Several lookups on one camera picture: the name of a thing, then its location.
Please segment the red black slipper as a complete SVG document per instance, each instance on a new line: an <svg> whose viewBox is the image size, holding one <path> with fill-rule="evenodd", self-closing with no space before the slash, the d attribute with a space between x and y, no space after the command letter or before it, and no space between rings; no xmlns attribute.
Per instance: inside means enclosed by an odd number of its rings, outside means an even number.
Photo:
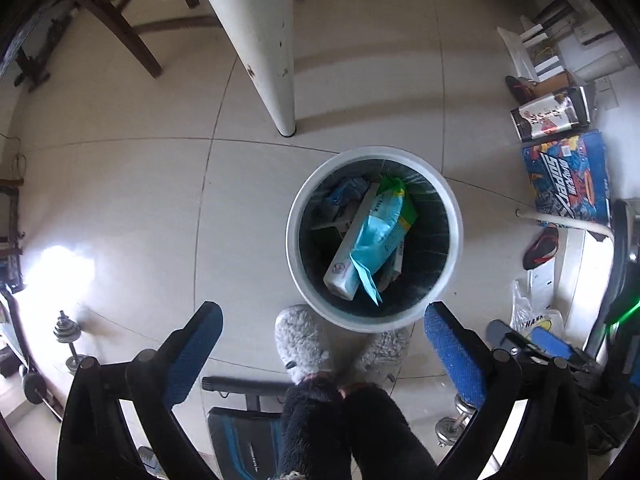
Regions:
<svg viewBox="0 0 640 480"><path fill-rule="evenodd" d="M559 230L555 226L546 226L536 240L526 249L523 256L523 269L534 270L555 257L559 248Z"/></svg>

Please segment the left grey fluffy slipper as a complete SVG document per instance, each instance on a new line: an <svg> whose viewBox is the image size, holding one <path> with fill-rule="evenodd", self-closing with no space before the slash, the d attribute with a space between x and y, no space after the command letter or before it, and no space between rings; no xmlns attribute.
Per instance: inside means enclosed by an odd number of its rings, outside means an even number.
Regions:
<svg viewBox="0 0 640 480"><path fill-rule="evenodd" d="M292 383L333 370L332 353L322 325L305 306L284 309L274 323L274 342Z"/></svg>

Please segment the blue printed drink carton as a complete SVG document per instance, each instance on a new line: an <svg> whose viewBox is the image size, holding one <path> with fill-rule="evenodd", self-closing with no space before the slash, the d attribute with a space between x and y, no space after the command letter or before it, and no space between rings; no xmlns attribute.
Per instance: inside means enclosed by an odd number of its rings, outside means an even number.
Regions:
<svg viewBox="0 0 640 480"><path fill-rule="evenodd" d="M522 148L535 208L541 214L610 225L610 192L602 133Z"/></svg>

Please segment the grey fluffy slipper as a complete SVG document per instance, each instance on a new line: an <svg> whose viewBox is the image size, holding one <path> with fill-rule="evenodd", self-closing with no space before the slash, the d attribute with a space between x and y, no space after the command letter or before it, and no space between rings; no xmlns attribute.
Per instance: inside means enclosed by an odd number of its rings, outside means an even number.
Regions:
<svg viewBox="0 0 640 480"><path fill-rule="evenodd" d="M333 370L332 353L322 325L305 306L284 309L274 323L274 342L292 383Z"/></svg>
<svg viewBox="0 0 640 480"><path fill-rule="evenodd" d="M407 327L373 335L352 363L352 381L392 386L408 351L411 333Z"/></svg>

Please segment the long white toothpaste box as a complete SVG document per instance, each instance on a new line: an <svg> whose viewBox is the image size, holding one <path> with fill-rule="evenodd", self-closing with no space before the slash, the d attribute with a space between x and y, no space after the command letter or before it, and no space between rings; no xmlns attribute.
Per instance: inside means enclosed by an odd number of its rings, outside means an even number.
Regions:
<svg viewBox="0 0 640 480"><path fill-rule="evenodd" d="M352 301L354 299L360 285L360 278L352 263L350 253L355 246L363 222L368 218L369 210L375 197L378 195L379 187L380 185L376 182L370 184L358 206L348 231L341 241L340 247L337 249L323 277L323 283L326 285L328 291L332 295L346 301Z"/></svg>

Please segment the white black liquor box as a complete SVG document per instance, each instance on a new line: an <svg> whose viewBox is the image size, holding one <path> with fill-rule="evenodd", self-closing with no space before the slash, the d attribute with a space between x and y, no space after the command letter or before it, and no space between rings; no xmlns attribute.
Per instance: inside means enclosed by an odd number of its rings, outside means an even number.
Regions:
<svg viewBox="0 0 640 480"><path fill-rule="evenodd" d="M514 108L511 119L518 137L526 143L586 128L592 110L591 92L584 86L571 86Z"/></svg>

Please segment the white table leg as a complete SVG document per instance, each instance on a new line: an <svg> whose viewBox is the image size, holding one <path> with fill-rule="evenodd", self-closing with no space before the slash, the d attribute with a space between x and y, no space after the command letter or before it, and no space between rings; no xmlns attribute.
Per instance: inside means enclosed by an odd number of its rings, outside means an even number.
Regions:
<svg viewBox="0 0 640 480"><path fill-rule="evenodd" d="M293 0L208 0L281 136L296 131Z"/></svg>

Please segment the metal dumbbell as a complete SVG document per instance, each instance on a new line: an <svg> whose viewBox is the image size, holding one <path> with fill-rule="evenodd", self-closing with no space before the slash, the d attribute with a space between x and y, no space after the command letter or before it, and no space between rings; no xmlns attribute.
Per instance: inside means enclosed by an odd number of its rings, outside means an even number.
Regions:
<svg viewBox="0 0 640 480"><path fill-rule="evenodd" d="M70 374L75 375L79 364L85 359L85 356L79 354L75 348L75 342L78 341L81 336L80 326L61 310L58 314L53 333L60 344L64 344L64 346L70 349L70 357L65 361L65 366Z"/></svg>

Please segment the white yellow plastic bag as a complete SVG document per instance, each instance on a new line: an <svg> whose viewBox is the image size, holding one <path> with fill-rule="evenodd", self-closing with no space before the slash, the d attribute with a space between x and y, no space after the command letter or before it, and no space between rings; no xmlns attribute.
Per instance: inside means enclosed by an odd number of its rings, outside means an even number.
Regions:
<svg viewBox="0 0 640 480"><path fill-rule="evenodd" d="M512 310L509 326L529 338L533 329L542 328L556 336L564 333L562 314L548 307L535 307L521 280L512 284Z"/></svg>

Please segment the person's dark fuzzy legs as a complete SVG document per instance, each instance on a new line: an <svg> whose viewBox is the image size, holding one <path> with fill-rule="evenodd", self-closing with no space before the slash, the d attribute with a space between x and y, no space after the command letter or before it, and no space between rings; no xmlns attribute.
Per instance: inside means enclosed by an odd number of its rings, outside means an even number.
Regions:
<svg viewBox="0 0 640 480"><path fill-rule="evenodd" d="M281 415L279 479L431 479L437 465L394 400L365 384L341 394L331 379L288 389Z"/></svg>

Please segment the right grey fluffy slipper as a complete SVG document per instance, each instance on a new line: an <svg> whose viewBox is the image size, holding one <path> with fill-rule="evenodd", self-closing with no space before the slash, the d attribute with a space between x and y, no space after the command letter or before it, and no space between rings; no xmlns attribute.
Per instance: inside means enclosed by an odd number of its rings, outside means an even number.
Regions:
<svg viewBox="0 0 640 480"><path fill-rule="evenodd" d="M408 351L411 333L407 327L373 335L352 363L352 381L392 386Z"/></svg>

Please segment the white round trash bin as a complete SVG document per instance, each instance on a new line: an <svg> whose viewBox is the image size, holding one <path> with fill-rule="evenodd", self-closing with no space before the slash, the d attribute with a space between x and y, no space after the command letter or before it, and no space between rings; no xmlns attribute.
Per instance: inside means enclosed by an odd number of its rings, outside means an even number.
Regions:
<svg viewBox="0 0 640 480"><path fill-rule="evenodd" d="M373 183L385 176L405 183L418 218L407 235L399 278L382 292L382 304L374 304L363 290L348 301L323 283L340 241L312 227L322 200L341 180L362 177ZM460 207L444 177L419 156L388 146L355 148L330 158L298 190L286 222L286 258L299 293L326 321L362 334L419 321L449 285L462 245Z"/></svg>

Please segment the blue white snack packet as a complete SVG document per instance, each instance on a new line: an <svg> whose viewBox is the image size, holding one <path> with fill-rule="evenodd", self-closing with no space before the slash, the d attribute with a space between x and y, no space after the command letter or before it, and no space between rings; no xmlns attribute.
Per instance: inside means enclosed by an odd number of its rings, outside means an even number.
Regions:
<svg viewBox="0 0 640 480"><path fill-rule="evenodd" d="M343 178L322 198L318 213L323 220L333 220L348 203L361 200L370 183L360 177Z"/></svg>

